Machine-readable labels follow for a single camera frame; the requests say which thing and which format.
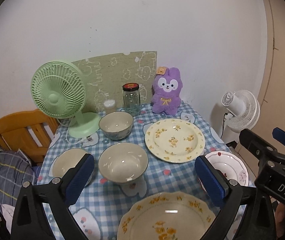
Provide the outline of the blue checkered tablecloth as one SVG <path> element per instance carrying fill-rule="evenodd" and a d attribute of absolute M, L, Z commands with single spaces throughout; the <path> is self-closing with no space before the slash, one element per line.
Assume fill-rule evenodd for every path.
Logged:
<path fill-rule="evenodd" d="M 130 237 L 139 215 L 171 203 L 194 212 L 201 236 L 218 209 L 201 190 L 195 159 L 217 157 L 213 166 L 242 186 L 250 185 L 247 168 L 187 103 L 173 116 L 155 114 L 149 104 L 140 110 L 137 116 L 101 112 L 100 129 L 89 139 L 71 138 L 70 126 L 60 126 L 37 182 L 62 179 L 86 155 L 85 185 L 69 207 L 86 239 Z"/>

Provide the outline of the ceramic bowl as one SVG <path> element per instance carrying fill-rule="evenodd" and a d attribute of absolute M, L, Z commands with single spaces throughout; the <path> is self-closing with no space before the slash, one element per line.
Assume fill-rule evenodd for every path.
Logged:
<path fill-rule="evenodd" d="M 139 145 L 121 142 L 102 152 L 98 168 L 100 174 L 113 183 L 131 183 L 147 170 L 148 155 Z"/>
<path fill-rule="evenodd" d="M 81 148 L 71 148 L 58 156 L 51 164 L 49 176 L 62 178 L 70 168 L 74 168 L 84 155 L 93 156 Z"/>
<path fill-rule="evenodd" d="M 99 121 L 99 128 L 111 140 L 123 140 L 129 136 L 134 118 L 127 112 L 113 112 Z"/>

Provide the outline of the beige door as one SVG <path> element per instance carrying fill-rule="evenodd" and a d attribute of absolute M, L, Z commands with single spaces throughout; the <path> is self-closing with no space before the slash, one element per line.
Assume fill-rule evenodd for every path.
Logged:
<path fill-rule="evenodd" d="M 240 77 L 261 106 L 253 131 L 285 154 L 285 146 L 271 135 L 285 131 L 285 0 L 237 0 L 245 69 Z"/>

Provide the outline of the green desk fan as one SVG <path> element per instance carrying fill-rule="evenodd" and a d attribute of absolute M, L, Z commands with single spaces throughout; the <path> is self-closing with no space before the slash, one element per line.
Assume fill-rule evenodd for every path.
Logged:
<path fill-rule="evenodd" d="M 30 90 L 35 105 L 44 114 L 55 119 L 70 119 L 70 137 L 85 138 L 99 130 L 100 116 L 82 111 L 87 88 L 76 65 L 64 61 L 43 64 L 34 73 Z"/>

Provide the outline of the small red white plate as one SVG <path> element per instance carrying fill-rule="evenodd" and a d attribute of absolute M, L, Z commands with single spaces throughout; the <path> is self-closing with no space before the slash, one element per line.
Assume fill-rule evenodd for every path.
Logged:
<path fill-rule="evenodd" d="M 213 151 L 205 155 L 209 163 L 221 171 L 227 180 L 234 179 L 241 186 L 249 186 L 248 170 L 237 156 L 226 151 Z"/>

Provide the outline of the round yellow floral plate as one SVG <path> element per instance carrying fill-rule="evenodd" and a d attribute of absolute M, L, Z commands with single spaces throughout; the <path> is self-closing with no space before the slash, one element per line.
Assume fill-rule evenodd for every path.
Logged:
<path fill-rule="evenodd" d="M 181 164 L 204 153 L 205 137 L 196 125 L 188 121 L 163 119 L 146 130 L 145 144 L 158 159 Z"/>

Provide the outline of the white standing fan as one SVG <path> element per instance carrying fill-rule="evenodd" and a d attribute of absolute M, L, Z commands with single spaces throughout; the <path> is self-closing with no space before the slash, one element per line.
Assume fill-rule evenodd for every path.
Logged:
<path fill-rule="evenodd" d="M 248 90 L 226 92 L 221 99 L 221 104 L 231 114 L 226 125 L 235 132 L 243 129 L 252 129 L 260 117 L 260 104 L 254 94 Z"/>

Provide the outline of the glass jar with black lid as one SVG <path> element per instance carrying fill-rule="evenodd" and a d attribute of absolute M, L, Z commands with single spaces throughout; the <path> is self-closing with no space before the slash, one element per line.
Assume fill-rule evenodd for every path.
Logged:
<path fill-rule="evenodd" d="M 123 85 L 124 109 L 132 116 L 140 114 L 140 92 L 138 83 L 126 83 Z"/>

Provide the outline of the large scalloped yellow floral plate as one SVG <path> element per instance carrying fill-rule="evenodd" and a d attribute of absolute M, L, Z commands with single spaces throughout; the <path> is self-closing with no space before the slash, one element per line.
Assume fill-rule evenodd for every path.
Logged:
<path fill-rule="evenodd" d="M 123 215 L 117 239 L 201 239 L 215 214 L 183 192 L 162 192 L 135 203 Z"/>

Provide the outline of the green cartoon board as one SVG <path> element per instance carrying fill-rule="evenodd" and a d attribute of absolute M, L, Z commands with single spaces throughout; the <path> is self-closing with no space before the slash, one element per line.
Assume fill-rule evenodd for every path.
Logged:
<path fill-rule="evenodd" d="M 121 108 L 123 85 L 137 83 L 141 103 L 150 103 L 152 84 L 157 70 L 156 51 L 117 53 L 73 62 L 81 70 L 86 83 L 86 103 L 83 112 L 100 112 L 104 102 L 113 99 Z"/>

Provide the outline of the wooden bed headboard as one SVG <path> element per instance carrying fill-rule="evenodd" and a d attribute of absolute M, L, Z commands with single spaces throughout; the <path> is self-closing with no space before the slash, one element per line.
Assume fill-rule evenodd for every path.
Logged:
<path fill-rule="evenodd" d="M 6 115 L 0 118 L 0 148 L 22 150 L 32 161 L 40 164 L 51 143 L 46 125 L 55 133 L 59 123 L 39 109 Z"/>

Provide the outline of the purple plush bunny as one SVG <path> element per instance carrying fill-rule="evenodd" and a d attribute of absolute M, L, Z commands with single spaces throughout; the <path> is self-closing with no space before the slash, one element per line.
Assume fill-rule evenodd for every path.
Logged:
<path fill-rule="evenodd" d="M 178 68 L 159 67 L 153 81 L 152 112 L 175 115 L 181 104 L 183 83 Z"/>

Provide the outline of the grey plaid pillow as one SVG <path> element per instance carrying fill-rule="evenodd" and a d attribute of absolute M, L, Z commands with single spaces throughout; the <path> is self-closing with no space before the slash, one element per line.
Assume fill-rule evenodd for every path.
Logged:
<path fill-rule="evenodd" d="M 0 211 L 2 205 L 14 207 L 24 182 L 36 183 L 32 162 L 22 150 L 6 151 L 0 148 Z"/>

